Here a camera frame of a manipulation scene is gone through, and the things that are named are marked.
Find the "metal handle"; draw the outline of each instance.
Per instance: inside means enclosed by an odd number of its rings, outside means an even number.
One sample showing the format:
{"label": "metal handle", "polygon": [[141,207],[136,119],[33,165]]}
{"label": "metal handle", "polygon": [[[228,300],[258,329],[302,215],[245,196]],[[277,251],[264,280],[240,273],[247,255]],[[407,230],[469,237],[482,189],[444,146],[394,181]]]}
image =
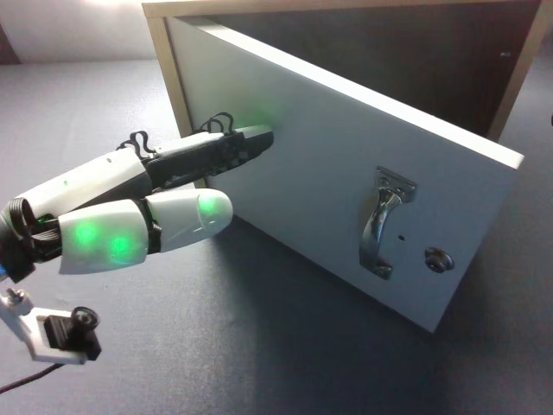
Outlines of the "metal handle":
{"label": "metal handle", "polygon": [[382,233],[390,212],[413,201],[416,184],[384,167],[377,167],[375,189],[378,201],[361,236],[359,263],[373,274],[389,279],[393,267],[378,256]]}

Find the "lock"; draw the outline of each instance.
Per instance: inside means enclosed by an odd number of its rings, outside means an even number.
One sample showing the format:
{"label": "lock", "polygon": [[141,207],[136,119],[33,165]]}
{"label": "lock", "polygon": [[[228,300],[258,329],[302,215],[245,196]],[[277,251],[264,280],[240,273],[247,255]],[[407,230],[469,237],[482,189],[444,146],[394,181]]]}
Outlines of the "lock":
{"label": "lock", "polygon": [[424,252],[424,260],[426,266],[438,274],[442,274],[445,271],[451,271],[455,267],[455,262],[451,256],[439,248],[429,248]]}

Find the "gray table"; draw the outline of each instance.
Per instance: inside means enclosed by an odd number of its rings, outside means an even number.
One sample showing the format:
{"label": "gray table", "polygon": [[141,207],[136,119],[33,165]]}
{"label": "gray table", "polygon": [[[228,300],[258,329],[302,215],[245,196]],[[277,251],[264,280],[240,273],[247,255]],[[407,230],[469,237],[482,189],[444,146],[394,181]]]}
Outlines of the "gray table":
{"label": "gray table", "polygon": [[[516,188],[434,335],[235,220],[143,265],[22,284],[96,309],[104,351],[0,397],[17,414],[553,413],[553,56],[535,62],[501,143]],[[0,69],[3,201],[110,151],[178,136],[156,62]],[[0,288],[9,286],[3,283]],[[42,370],[0,325],[0,383]]]}

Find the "cabinet door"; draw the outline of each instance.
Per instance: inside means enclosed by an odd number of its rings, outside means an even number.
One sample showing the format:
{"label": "cabinet door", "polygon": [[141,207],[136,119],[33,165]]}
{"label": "cabinet door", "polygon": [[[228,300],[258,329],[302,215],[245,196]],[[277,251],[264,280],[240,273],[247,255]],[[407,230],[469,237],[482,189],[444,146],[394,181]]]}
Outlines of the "cabinet door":
{"label": "cabinet door", "polygon": [[208,185],[237,216],[433,331],[523,157],[235,30],[168,26],[194,127],[225,111],[275,134]]}

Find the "white wall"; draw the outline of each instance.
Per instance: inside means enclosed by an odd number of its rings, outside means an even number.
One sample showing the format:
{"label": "white wall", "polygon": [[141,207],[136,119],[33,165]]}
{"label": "white wall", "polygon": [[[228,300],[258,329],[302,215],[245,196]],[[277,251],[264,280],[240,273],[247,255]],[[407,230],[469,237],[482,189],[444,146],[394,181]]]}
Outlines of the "white wall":
{"label": "white wall", "polygon": [[155,59],[141,0],[0,0],[25,63]]}

